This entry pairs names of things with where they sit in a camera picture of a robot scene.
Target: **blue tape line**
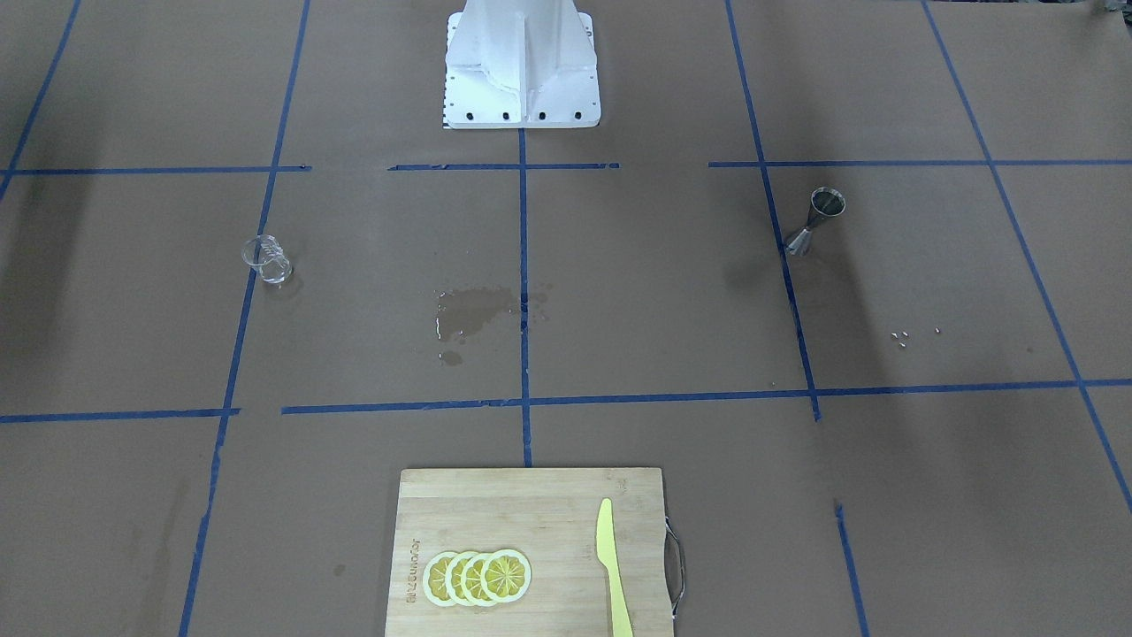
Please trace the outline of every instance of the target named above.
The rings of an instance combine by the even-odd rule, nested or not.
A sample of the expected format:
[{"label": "blue tape line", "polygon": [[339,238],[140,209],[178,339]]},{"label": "blue tape line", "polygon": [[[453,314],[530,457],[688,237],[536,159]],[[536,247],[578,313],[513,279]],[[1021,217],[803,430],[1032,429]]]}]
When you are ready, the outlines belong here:
[{"label": "blue tape line", "polygon": [[498,398],[490,401],[440,401],[435,403],[371,403],[354,405],[299,405],[284,407],[280,413],[284,416],[299,414],[358,414],[366,412],[429,412],[434,410],[477,410],[480,407],[518,407],[523,404],[518,398]]},{"label": "blue tape line", "polygon": [[967,117],[971,120],[971,128],[975,129],[975,136],[978,138],[979,145],[983,147],[983,154],[986,156],[987,164],[990,167],[990,174],[994,177],[995,187],[998,188],[998,195],[1002,197],[1002,203],[1006,207],[1006,215],[1010,217],[1010,224],[1014,229],[1014,234],[1018,236],[1018,243],[1022,249],[1022,255],[1026,256],[1026,262],[1030,267],[1030,274],[1034,276],[1034,282],[1037,284],[1038,292],[1041,294],[1041,301],[1045,303],[1046,312],[1049,315],[1049,322],[1053,325],[1054,332],[1057,334],[1057,342],[1061,344],[1062,352],[1065,354],[1065,361],[1069,363],[1074,381],[1077,381],[1081,399],[1084,401],[1084,406],[1089,412],[1089,418],[1092,420],[1092,427],[1097,432],[1097,438],[1100,440],[1100,446],[1105,451],[1105,456],[1108,458],[1108,465],[1112,467],[1113,475],[1116,477],[1116,483],[1121,489],[1121,493],[1124,496],[1124,503],[1127,506],[1129,513],[1132,513],[1132,491],[1129,490],[1127,481],[1124,479],[1124,472],[1121,471],[1120,463],[1116,460],[1116,455],[1113,453],[1112,445],[1108,442],[1108,434],[1105,432],[1105,428],[1100,423],[1100,418],[1097,415],[1097,411],[1092,405],[1092,397],[1089,396],[1089,390],[1086,387],[1084,379],[1081,378],[1081,371],[1077,365],[1077,360],[1073,358],[1072,350],[1070,350],[1069,339],[1065,338],[1065,333],[1062,330],[1061,321],[1057,320],[1057,312],[1054,310],[1053,300],[1049,298],[1046,284],[1041,279],[1041,274],[1038,272],[1038,265],[1034,260],[1034,255],[1030,252],[1030,246],[1027,243],[1026,235],[1022,233],[1022,226],[1018,222],[1018,216],[1014,214],[1014,206],[1011,205],[1010,197],[1006,195],[1006,187],[1003,184],[1002,177],[998,174],[998,169],[992,160],[990,149],[987,147],[986,139],[983,136],[983,129],[979,127],[979,122],[975,118],[975,111],[971,109],[971,104],[967,98],[967,92],[963,89],[963,84],[959,79],[959,74],[955,71],[955,64],[952,63],[951,54],[947,52],[947,45],[943,42],[943,35],[940,33],[940,27],[935,23],[935,17],[932,15],[932,9],[928,7],[927,0],[920,0],[920,7],[924,9],[924,15],[927,16],[927,21],[932,27],[932,33],[935,35],[935,41],[940,45],[940,52],[943,53],[944,62],[946,62],[947,70],[951,72],[951,79],[954,81],[955,89],[959,91],[959,96],[963,102],[963,107],[967,109]]},{"label": "blue tape line", "polygon": [[[272,154],[272,167],[278,167],[280,156],[283,154],[283,137],[286,134],[288,115],[291,112],[291,98],[294,96],[294,81],[299,74],[299,60],[302,57],[302,42],[307,33],[307,19],[310,16],[310,0],[303,0],[302,15],[299,18],[299,34],[295,37],[294,55],[291,59],[291,75],[288,78],[286,92],[283,96],[283,110],[280,112],[278,131],[275,135],[275,150]],[[257,234],[264,232],[267,225],[267,214],[271,210],[272,195],[275,189],[275,177],[277,171],[272,170],[267,177],[267,188],[264,191],[264,205],[259,212],[259,225]],[[235,394],[235,379],[240,370],[240,358],[243,353],[243,338],[248,329],[248,316],[251,312],[251,298],[256,291],[256,272],[248,269],[248,283],[243,291],[243,307],[240,310],[240,325],[235,334],[235,345],[232,348],[232,364],[229,370],[228,387],[224,390],[224,407],[232,406],[232,397]],[[197,583],[200,575],[200,563],[204,560],[205,541],[208,537],[208,523],[212,519],[213,500],[216,496],[216,483],[220,479],[220,451],[224,446],[228,436],[229,416],[222,416],[220,427],[216,430],[216,445],[213,448],[212,473],[208,481],[208,507],[204,517],[200,518],[200,527],[197,531],[197,545],[192,553],[192,568],[189,573],[189,584],[185,593],[185,608],[181,611],[181,626],[178,637],[187,637],[189,622],[192,619],[192,605],[197,595]]]},{"label": "blue tape line", "polygon": [[[1132,379],[1098,379],[1086,381],[1090,387],[1132,387]],[[1012,384],[967,384],[906,387],[861,387],[818,389],[822,397],[838,396],[881,396],[881,395],[920,395],[920,394],[964,394],[986,391],[1027,391],[1049,389],[1073,389],[1077,381],[1032,381]],[[533,407],[556,405],[611,405],[644,403],[696,403],[727,401],[765,401],[775,398],[808,398],[809,390],[784,389],[767,391],[720,391],[691,394],[627,394],[607,396],[551,396],[530,398],[526,401]],[[439,401],[431,403],[368,403],[353,405],[305,405],[284,407],[283,415],[295,414],[350,414],[354,412],[415,412],[430,410],[472,410],[479,407],[521,407],[522,398],[497,398],[488,401]]]},{"label": "blue tape line", "polygon": [[935,17],[932,15],[932,8],[927,6],[927,0],[920,0],[920,7],[924,9],[924,15],[927,16],[928,25],[932,27],[932,34],[935,36],[936,44],[940,45],[940,52],[943,53],[943,61],[947,64],[947,72],[951,74],[951,80],[955,85],[955,89],[959,92],[959,98],[963,102],[963,109],[967,110],[967,118],[971,120],[971,128],[975,129],[975,137],[979,141],[979,147],[983,148],[983,156],[986,163],[992,163],[990,149],[987,147],[987,141],[983,137],[983,129],[979,127],[979,122],[975,119],[975,110],[971,109],[971,102],[967,98],[967,91],[963,91],[963,84],[959,80],[959,72],[955,71],[955,64],[951,61],[951,53],[947,52],[947,45],[943,43],[943,35],[940,34],[940,27],[935,24]]},{"label": "blue tape line", "polygon": [[1036,381],[1019,384],[970,384],[954,386],[906,386],[820,389],[818,396],[880,396],[892,394],[960,394],[976,391],[1020,391],[1034,389],[1072,389],[1077,381]]},{"label": "blue tape line", "polygon": [[445,171],[445,170],[616,170],[621,164],[610,163],[398,163],[393,171]]},{"label": "blue tape line", "polygon": [[1132,387],[1132,379],[1097,379],[1084,381],[1086,387]]},{"label": "blue tape line", "polygon": [[528,269],[528,240],[526,240],[526,130],[518,129],[518,163],[523,166],[518,171],[518,275],[520,275],[520,367],[523,387],[523,466],[534,466],[534,458],[531,451],[531,376],[530,356],[531,339],[529,334],[528,310],[530,296],[528,285],[530,282],[530,270]]},{"label": "blue tape line", "polygon": [[78,16],[78,8],[82,3],[83,0],[75,0],[75,3],[71,6],[71,12],[67,16],[67,25],[63,27],[62,37],[59,38],[59,46],[55,48],[55,54],[51,58],[48,75],[44,76],[43,84],[40,85],[40,92],[35,95],[35,102],[32,103],[32,110],[27,113],[27,120],[24,121],[24,130],[19,134],[19,141],[16,143],[16,150],[11,154],[11,161],[8,162],[8,171],[3,177],[3,181],[0,181],[0,200],[3,200],[5,192],[8,191],[8,186],[11,183],[14,171],[19,165],[19,157],[24,154],[24,147],[27,146],[27,138],[32,135],[32,126],[35,124],[35,118],[40,114],[43,100],[48,96],[48,88],[51,87],[51,80],[55,77],[55,69],[59,68],[59,60],[62,59],[63,50],[67,49],[67,42],[70,40],[70,32],[75,27],[75,18]]},{"label": "blue tape line", "polygon": [[309,165],[188,165],[163,167],[36,167],[15,170],[16,177],[59,177],[72,174],[214,174],[230,172],[310,172]]},{"label": "blue tape line", "polygon": [[835,167],[835,166],[946,166],[946,165],[1132,165],[1127,158],[1087,160],[821,160],[821,161],[710,161],[707,167]]},{"label": "blue tape line", "polygon": [[205,515],[200,518],[200,526],[197,527],[197,543],[192,549],[192,567],[189,569],[189,584],[185,593],[185,606],[181,609],[181,626],[177,631],[178,637],[188,637],[189,621],[192,618],[192,606],[197,600],[197,583],[200,579],[200,562],[205,556],[205,541],[208,539],[208,524],[212,522],[212,507],[216,499],[216,482],[220,477],[220,450],[224,447],[224,438],[228,436],[228,416],[220,420],[216,429],[216,445],[213,447],[212,468],[208,473],[208,505],[205,507]]},{"label": "blue tape line", "polygon": [[806,348],[806,336],[801,329],[801,313],[798,311],[798,299],[790,277],[790,264],[787,261],[786,246],[782,241],[782,227],[779,224],[778,208],[774,205],[774,191],[771,189],[771,175],[766,169],[766,155],[763,154],[763,140],[758,134],[758,118],[755,117],[755,102],[751,96],[751,85],[747,83],[747,66],[743,61],[743,49],[739,46],[739,32],[735,26],[735,11],[731,0],[723,0],[727,7],[727,21],[731,28],[731,44],[735,46],[735,60],[739,66],[739,79],[743,81],[743,96],[747,102],[747,117],[751,119],[751,134],[755,140],[755,153],[758,155],[758,167],[763,177],[763,190],[766,193],[766,207],[771,213],[771,224],[774,226],[774,242],[778,244],[779,261],[782,266],[782,282],[790,301],[790,312],[794,315],[794,328],[798,338],[798,354],[801,356],[801,368],[806,373],[806,388],[809,390],[809,403],[814,411],[814,421],[822,420],[822,410],[817,403],[817,390],[814,386],[814,371],[809,365],[809,352]]},{"label": "blue tape line", "polygon": [[531,405],[611,405],[640,403],[697,403],[723,401],[760,401],[766,398],[809,398],[809,390],[787,389],[775,391],[720,391],[701,394],[635,394],[621,396],[563,396],[532,398]]},{"label": "blue tape line", "polygon": [[852,602],[857,606],[857,623],[860,626],[860,637],[868,637],[868,618],[865,616],[865,601],[860,595],[860,582],[857,579],[857,563],[852,559],[852,546],[849,545],[849,532],[846,531],[844,508],[838,502],[834,506],[838,517],[838,533],[841,535],[841,552],[846,558],[846,570],[849,571],[849,586],[852,587]]},{"label": "blue tape line", "polygon": [[526,170],[616,170],[619,163],[529,163]]},{"label": "blue tape line", "polygon": [[834,166],[931,166],[986,165],[985,160],[822,160],[822,161],[710,161],[707,167],[834,167]]},{"label": "blue tape line", "polygon": [[1132,165],[1132,158],[1107,160],[993,160],[995,165]]},{"label": "blue tape line", "polygon": [[517,163],[398,163],[396,170],[518,170]]},{"label": "blue tape line", "polygon": [[12,414],[0,416],[0,424],[78,423],[93,421],[157,421],[163,419],[211,419],[239,414],[239,410],[157,410],[152,412],[83,412],[72,414]]}]

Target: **metal handle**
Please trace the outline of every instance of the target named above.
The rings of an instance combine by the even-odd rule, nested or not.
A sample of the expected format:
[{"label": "metal handle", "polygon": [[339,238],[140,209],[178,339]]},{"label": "metal handle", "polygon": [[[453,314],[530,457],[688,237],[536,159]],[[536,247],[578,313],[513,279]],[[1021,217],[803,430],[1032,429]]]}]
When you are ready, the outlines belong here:
[{"label": "metal handle", "polygon": [[687,593],[687,579],[684,575],[684,545],[680,544],[679,536],[677,536],[676,532],[672,531],[672,523],[668,519],[668,516],[664,516],[664,532],[676,544],[676,556],[679,559],[680,566],[680,591],[676,594],[676,599],[672,600],[672,621],[676,621],[676,614],[680,606],[680,601],[684,600],[684,594]]}]

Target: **clear glass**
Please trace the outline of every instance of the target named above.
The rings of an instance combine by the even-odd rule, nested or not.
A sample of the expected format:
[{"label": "clear glass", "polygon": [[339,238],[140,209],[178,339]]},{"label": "clear glass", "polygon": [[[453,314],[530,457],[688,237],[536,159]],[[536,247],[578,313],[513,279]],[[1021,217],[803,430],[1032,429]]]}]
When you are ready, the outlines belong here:
[{"label": "clear glass", "polygon": [[291,259],[283,253],[283,248],[275,236],[271,234],[259,234],[243,243],[240,252],[243,261],[255,268],[264,282],[280,284],[286,281],[294,268]]}]

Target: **knife blade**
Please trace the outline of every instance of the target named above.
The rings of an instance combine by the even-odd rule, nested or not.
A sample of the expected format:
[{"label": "knife blade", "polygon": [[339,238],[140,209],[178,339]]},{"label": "knife blade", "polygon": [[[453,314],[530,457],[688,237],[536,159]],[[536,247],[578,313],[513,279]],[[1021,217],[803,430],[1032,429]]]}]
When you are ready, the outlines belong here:
[{"label": "knife blade", "polygon": [[621,588],[621,571],[617,566],[617,541],[614,537],[614,501],[606,498],[598,509],[598,561],[606,567],[609,576],[609,608],[614,626],[614,637],[633,637],[629,610],[625,604]]}]

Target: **lemon slice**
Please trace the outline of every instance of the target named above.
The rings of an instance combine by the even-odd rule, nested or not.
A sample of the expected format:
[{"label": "lemon slice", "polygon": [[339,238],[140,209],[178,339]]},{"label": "lemon slice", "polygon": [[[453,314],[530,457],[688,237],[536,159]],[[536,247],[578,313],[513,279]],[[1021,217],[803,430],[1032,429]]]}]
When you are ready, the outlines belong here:
[{"label": "lemon slice", "polygon": [[496,551],[483,562],[480,586],[492,602],[514,602],[531,586],[531,562],[514,549]]},{"label": "lemon slice", "polygon": [[464,565],[464,570],[460,574],[460,586],[458,591],[463,599],[468,600],[475,606],[494,606],[498,602],[488,597],[487,593],[483,592],[483,585],[480,579],[480,575],[483,573],[483,565],[487,563],[487,559],[491,557],[491,553],[477,553],[474,558],[468,560]]},{"label": "lemon slice", "polygon": [[455,606],[456,602],[448,595],[448,589],[444,586],[444,574],[448,568],[448,562],[456,557],[455,551],[437,553],[424,567],[424,596],[429,602],[438,606]]},{"label": "lemon slice", "polygon": [[448,599],[461,606],[474,605],[461,594],[460,583],[464,575],[464,567],[468,566],[468,560],[479,554],[479,551],[456,553],[444,569],[444,589],[448,593]]}]

